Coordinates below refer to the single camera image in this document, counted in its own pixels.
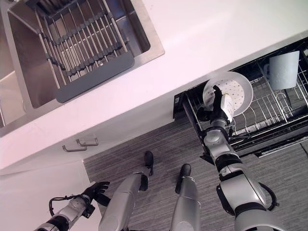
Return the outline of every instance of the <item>cabinet handle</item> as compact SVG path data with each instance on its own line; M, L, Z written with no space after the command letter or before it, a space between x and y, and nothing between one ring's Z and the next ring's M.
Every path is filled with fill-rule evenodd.
M95 143L80 143L79 139L77 139L76 142L80 147L98 146L98 139L97 138L95 138Z
M67 149L65 145L62 146L63 150L67 153L73 153L73 152L82 152L87 150L87 147L79 148L79 149Z

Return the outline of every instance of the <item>stainless steel sink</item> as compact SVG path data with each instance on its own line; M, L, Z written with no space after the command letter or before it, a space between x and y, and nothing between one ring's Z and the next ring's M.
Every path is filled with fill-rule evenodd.
M101 0L89 0L94 14L99 13L99 1ZM137 68L164 53L161 42L141 0L107 0L107 3L126 42L126 46L135 59L134 66L123 73ZM90 18L92 13L88 8L89 5L81 2L80 7L83 17L85 19ZM9 2L7 0L0 1L0 9L23 98L23 106L26 111L26 114L21 118L0 128L0 136L3 136L17 127L63 105L55 99L57 89L65 85L66 82L72 82L76 78L81 77L86 72L80 71L78 76L77 74L74 76L62 76L61 74L61 81L59 77L61 69L59 67L53 68L54 65L51 65L46 58L46 49L42 46L38 36L40 27L34 10L23 1ZM77 8L72 8L73 14L78 16L76 11L78 11ZM75 17L76 24L83 23L83 17L81 14ZM51 36L58 36L60 38L67 31L74 29L75 26L70 15L64 14L62 19L59 18L55 21L55 24L51 23ZM60 52L69 51L70 54L74 54L73 51L76 52L77 48L81 51L80 47L84 46L92 37L97 37L99 33L101 31L97 27L97 30L93 29L93 33L80 37L80 40L71 40L71 43L68 43L67 46L62 46L63 49L59 50L59 54L65 57ZM89 49L94 49L93 44L89 45ZM69 64L69 62L74 62L75 59L77 62L79 57L81 57L81 53L76 52L75 56L72 55L71 59L64 60L63 63ZM89 68L94 70L95 65L89 66Z

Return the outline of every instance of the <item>sink basin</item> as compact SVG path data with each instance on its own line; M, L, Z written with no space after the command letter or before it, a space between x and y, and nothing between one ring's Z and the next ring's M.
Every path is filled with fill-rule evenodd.
M101 0L89 0L94 15L99 14L99 4L101 4L99 1ZM75 21L78 25L84 22L83 17L85 20L90 20L93 16L87 2L82 0L79 0L79 2L83 15L78 12L77 7L72 8L72 14L75 15ZM164 53L161 42L141 0L107 0L107 3L127 49L134 57L134 66L127 71L137 68ZM62 79L60 78L60 72L63 72L63 69L61 70L54 63L49 63L45 54L46 49L42 46L38 36L40 27L36 14L24 1L12 3L2 0L0 1L0 9L23 106L26 111L26 114L21 118L0 128L0 136L3 136L17 127L63 105L56 100L57 89L66 85L66 83L74 82L75 79L82 77L86 72L80 71L78 76L77 74L72 76L61 75L63 77ZM40 21L44 22L41 14L39 16ZM46 30L46 24L42 24L44 30ZM70 15L66 13L63 14L63 19L56 19L55 24L51 22L49 28L51 36L56 40L56 38L63 37L68 31L76 28L75 26ZM62 46L62 50L58 50L59 56L61 55L62 57L65 57L64 54L68 51L70 54L75 54L75 56L72 55L71 58L63 60L64 66L67 67L66 71L69 68L70 62L80 62L79 59L81 59L80 55L82 52L78 53L76 51L77 48L82 47L82 45L84 46L88 40L91 41L92 37L97 38L101 31L103 31L103 29L99 31L98 27L95 28L97 29L93 29L91 34L89 32L83 37L81 36L80 40L73 39L71 43ZM94 50L93 44L90 44L86 49ZM121 54L123 49L122 47L117 52ZM89 66L89 68L91 70L95 69L95 65Z
M0 13L0 128L25 114Z

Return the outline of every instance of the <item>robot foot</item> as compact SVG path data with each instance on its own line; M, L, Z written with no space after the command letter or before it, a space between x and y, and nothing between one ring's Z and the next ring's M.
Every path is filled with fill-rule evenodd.
M150 151L146 151L144 154L144 162L145 162L145 166L151 169L151 172L149 174L149 176L153 175L153 164L154 164L154 157L153 157L153 153Z
M181 167L180 174L178 176L177 186L175 187L175 192L177 194L181 191L181 184L183 177L189 177L191 175L192 167L190 164L184 164Z

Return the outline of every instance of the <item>sink drain rack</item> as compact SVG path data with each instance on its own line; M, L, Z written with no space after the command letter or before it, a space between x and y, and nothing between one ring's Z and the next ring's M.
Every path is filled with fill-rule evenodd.
M134 57L106 0L29 0L38 36L64 103L129 69Z

